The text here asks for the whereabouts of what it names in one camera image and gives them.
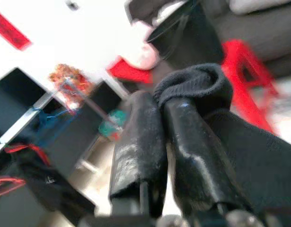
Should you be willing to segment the red wall banner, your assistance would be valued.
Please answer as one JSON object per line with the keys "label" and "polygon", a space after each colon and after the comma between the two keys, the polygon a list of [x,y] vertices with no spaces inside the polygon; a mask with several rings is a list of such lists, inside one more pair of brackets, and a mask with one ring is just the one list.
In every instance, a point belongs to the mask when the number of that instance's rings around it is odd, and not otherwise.
{"label": "red wall banner", "polygon": [[0,35],[17,50],[24,50],[32,42],[2,14],[0,14]]}

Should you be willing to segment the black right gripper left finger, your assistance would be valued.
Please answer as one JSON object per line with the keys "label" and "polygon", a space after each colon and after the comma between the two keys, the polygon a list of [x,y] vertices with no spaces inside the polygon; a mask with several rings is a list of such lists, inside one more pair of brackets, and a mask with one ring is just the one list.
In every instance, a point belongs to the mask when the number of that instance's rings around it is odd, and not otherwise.
{"label": "black right gripper left finger", "polygon": [[124,106],[129,117],[114,148],[112,214],[161,214],[168,158],[160,110],[145,91],[133,93]]}

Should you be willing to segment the red plastic stool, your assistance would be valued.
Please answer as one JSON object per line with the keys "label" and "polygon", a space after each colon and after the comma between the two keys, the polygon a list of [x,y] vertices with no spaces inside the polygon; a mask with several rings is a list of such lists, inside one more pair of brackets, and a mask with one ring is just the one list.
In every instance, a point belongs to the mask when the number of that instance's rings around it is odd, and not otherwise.
{"label": "red plastic stool", "polygon": [[[279,92],[273,85],[273,76],[251,48],[241,40],[223,43],[222,69],[233,86],[233,104],[238,113],[250,124],[272,134],[274,129],[267,120],[269,104]],[[262,86],[263,107],[258,107],[250,89]]]}

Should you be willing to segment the red hanger green hook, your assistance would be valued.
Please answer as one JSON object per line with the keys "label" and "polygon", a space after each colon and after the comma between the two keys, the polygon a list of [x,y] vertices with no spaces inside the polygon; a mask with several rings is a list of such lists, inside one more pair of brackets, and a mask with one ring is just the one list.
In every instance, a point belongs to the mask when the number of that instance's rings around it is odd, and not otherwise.
{"label": "red hanger green hook", "polygon": [[24,149],[30,149],[30,150],[34,151],[39,156],[39,158],[42,160],[42,162],[45,165],[47,165],[47,166],[50,165],[50,160],[49,160],[47,154],[40,147],[36,146],[35,144],[18,143],[18,144],[9,145],[8,143],[2,143],[0,141],[0,145],[4,145],[4,150],[8,154],[13,154],[13,153],[22,151]]}

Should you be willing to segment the grey long eared plush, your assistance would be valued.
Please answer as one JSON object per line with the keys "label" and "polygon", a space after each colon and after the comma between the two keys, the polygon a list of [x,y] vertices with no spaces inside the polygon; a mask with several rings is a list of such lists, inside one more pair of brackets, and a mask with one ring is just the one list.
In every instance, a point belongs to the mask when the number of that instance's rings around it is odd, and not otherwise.
{"label": "grey long eared plush", "polygon": [[237,15],[249,14],[287,3],[291,3],[291,0],[228,0],[230,10]]}

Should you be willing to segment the dark grey fabric sofa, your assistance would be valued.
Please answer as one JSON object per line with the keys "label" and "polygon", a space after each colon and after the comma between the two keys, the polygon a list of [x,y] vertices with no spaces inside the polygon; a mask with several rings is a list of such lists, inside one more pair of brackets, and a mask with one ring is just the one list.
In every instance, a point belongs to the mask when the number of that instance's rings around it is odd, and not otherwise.
{"label": "dark grey fabric sofa", "polygon": [[[163,7],[188,0],[128,0],[125,9],[130,21],[153,25]],[[249,14],[234,14],[228,0],[199,0],[221,44],[241,40],[276,76],[291,75],[291,3]]]}

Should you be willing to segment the black TV cabinet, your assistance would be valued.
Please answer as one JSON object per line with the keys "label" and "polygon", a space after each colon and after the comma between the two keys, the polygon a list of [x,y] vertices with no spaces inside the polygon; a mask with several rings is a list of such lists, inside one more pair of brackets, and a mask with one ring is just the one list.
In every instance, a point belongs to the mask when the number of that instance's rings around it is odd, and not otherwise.
{"label": "black TV cabinet", "polygon": [[[66,110],[63,102],[53,99],[47,104],[43,111],[48,114]],[[61,123],[51,130],[45,130],[44,139],[47,139],[51,132],[58,129]],[[77,162],[83,158],[90,146],[94,144],[99,136],[98,127],[103,121],[94,110],[87,104],[82,104],[76,112],[76,118],[67,126],[57,139],[46,147],[42,147],[49,156],[51,162],[57,166],[58,170],[65,176],[68,176],[76,166]],[[39,126],[38,115],[25,127],[21,135],[26,141],[36,145],[36,131]]]}

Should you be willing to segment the teal plastic bag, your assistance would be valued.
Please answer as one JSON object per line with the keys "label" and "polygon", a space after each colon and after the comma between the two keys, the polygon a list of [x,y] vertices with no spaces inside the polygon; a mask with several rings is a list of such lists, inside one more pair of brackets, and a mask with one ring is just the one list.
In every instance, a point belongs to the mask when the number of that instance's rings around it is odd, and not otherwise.
{"label": "teal plastic bag", "polygon": [[121,136],[123,126],[127,119],[127,114],[119,109],[115,109],[108,115],[108,120],[104,120],[98,127],[99,133],[108,138],[112,132],[117,132]]}

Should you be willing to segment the black shirt green print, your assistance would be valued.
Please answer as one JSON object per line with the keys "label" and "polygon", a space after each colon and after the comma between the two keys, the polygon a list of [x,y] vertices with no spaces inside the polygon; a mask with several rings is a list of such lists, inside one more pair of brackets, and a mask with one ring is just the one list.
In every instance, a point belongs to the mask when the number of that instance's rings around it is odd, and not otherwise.
{"label": "black shirt green print", "polygon": [[[291,227],[291,144],[232,113],[232,96],[232,85],[217,64],[172,72],[153,93],[162,114],[167,101],[191,100],[226,149],[236,181],[251,205],[246,211],[262,222],[271,216],[282,227]],[[221,206],[209,211],[225,214],[232,210]]]}

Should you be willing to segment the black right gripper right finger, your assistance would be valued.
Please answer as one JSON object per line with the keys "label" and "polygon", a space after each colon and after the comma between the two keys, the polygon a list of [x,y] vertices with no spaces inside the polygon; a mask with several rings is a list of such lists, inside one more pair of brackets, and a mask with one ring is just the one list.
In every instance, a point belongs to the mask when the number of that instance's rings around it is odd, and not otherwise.
{"label": "black right gripper right finger", "polygon": [[170,140],[170,172],[176,204],[183,214],[224,207],[250,210],[226,149],[189,99],[164,105]]}

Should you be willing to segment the black plastic bucket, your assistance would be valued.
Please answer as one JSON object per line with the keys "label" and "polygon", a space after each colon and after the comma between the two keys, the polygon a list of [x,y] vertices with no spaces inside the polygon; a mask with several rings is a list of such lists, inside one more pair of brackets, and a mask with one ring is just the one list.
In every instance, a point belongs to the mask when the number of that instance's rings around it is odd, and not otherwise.
{"label": "black plastic bucket", "polygon": [[220,39],[199,0],[188,0],[149,35],[147,42],[172,68],[184,69],[203,63],[221,63]]}

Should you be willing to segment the red cushion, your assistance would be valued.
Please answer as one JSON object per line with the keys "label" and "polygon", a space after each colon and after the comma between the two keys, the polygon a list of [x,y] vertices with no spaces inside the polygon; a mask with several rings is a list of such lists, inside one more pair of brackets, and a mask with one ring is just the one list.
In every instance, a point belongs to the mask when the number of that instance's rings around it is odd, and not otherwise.
{"label": "red cushion", "polygon": [[122,57],[118,57],[106,69],[114,78],[135,83],[152,83],[150,70],[140,70],[129,65]]}

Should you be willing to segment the black television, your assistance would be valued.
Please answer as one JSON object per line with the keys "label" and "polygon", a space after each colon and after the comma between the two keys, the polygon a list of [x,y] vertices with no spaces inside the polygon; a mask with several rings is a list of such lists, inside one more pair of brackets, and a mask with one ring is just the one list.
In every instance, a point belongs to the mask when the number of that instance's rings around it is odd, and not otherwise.
{"label": "black television", "polygon": [[46,93],[20,68],[0,79],[0,136]]}

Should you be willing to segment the red Chinese doll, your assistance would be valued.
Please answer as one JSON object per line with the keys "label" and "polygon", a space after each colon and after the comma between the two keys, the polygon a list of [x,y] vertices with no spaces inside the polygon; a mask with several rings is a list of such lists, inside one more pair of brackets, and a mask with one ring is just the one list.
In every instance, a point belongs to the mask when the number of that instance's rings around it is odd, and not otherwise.
{"label": "red Chinese doll", "polygon": [[83,97],[77,90],[85,96],[89,96],[95,86],[81,70],[67,64],[58,64],[54,72],[49,75],[49,80],[54,84],[64,99],[66,107],[70,110],[80,108],[83,101]]}

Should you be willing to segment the pink cat face cushion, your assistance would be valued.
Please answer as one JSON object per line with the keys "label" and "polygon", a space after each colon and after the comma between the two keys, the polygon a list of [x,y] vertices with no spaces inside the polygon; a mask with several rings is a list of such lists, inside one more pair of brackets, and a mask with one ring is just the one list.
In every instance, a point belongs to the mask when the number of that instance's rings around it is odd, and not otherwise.
{"label": "pink cat face cushion", "polygon": [[150,70],[159,61],[159,54],[151,44],[143,43],[135,50],[132,60],[134,67],[141,70]]}

